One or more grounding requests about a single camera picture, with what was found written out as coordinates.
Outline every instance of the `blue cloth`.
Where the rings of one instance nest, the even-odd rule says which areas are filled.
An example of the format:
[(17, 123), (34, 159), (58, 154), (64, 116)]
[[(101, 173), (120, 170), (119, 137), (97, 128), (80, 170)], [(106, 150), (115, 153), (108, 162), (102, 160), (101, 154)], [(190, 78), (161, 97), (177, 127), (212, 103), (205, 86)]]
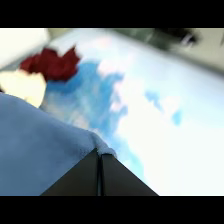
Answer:
[(0, 195), (40, 195), (94, 148), (115, 155), (95, 133), (0, 94)]

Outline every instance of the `blue and white surface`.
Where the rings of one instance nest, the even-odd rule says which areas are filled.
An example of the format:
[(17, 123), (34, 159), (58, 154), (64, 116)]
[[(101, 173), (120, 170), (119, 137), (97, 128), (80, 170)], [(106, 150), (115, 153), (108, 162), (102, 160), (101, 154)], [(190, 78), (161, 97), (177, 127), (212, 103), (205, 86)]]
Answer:
[(96, 132), (159, 195), (224, 195), (224, 79), (100, 29), (75, 29), (79, 71), (48, 83), (42, 109)]

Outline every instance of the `red flower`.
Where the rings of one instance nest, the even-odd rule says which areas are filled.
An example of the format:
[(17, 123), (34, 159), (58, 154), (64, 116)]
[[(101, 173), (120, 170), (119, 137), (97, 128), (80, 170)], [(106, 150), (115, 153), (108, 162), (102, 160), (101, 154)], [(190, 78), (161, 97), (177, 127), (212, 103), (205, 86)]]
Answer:
[(42, 73), (46, 81), (67, 81), (77, 73), (80, 58), (71, 48), (62, 57), (53, 49), (44, 48), (40, 54), (28, 57), (20, 64), (20, 69), (29, 73)]

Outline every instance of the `yellow object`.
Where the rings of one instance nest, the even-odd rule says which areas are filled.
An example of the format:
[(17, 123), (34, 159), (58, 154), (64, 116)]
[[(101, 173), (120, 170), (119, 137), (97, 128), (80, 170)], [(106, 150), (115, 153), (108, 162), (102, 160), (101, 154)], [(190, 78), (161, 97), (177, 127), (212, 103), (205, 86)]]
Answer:
[(43, 101), (46, 86), (41, 73), (29, 74), (24, 70), (0, 72), (0, 88), (4, 93), (19, 97), (37, 108)]

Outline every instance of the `dark red object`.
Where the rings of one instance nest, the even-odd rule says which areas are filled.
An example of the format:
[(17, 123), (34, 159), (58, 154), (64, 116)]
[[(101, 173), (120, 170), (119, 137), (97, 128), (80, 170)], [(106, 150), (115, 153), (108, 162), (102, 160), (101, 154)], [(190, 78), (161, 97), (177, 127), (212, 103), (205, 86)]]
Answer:
[(20, 69), (28, 73), (42, 73), (46, 81), (68, 81), (77, 73), (80, 58), (71, 48), (62, 57), (53, 49), (44, 48), (40, 54), (28, 57), (20, 64)]

